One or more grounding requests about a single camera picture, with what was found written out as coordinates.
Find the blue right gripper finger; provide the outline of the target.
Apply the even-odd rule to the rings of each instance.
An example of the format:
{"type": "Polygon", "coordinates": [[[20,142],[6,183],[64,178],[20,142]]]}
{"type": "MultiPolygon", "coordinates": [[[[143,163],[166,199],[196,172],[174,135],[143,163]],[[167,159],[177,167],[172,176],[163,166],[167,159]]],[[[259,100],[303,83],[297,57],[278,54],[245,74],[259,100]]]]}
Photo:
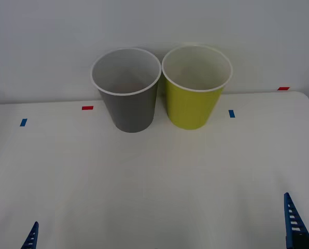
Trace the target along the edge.
{"type": "Polygon", "coordinates": [[[300,217],[290,194],[284,194],[284,212],[287,249],[309,249],[309,232],[300,217]]]}

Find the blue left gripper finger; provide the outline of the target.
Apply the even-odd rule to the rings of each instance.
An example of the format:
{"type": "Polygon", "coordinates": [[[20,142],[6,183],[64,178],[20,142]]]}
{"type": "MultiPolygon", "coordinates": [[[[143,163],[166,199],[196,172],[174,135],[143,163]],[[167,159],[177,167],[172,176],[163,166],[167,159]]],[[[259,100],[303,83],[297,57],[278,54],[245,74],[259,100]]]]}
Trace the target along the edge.
{"type": "Polygon", "coordinates": [[[38,240],[38,229],[39,223],[35,222],[25,242],[21,246],[21,249],[36,249],[38,240]]]}

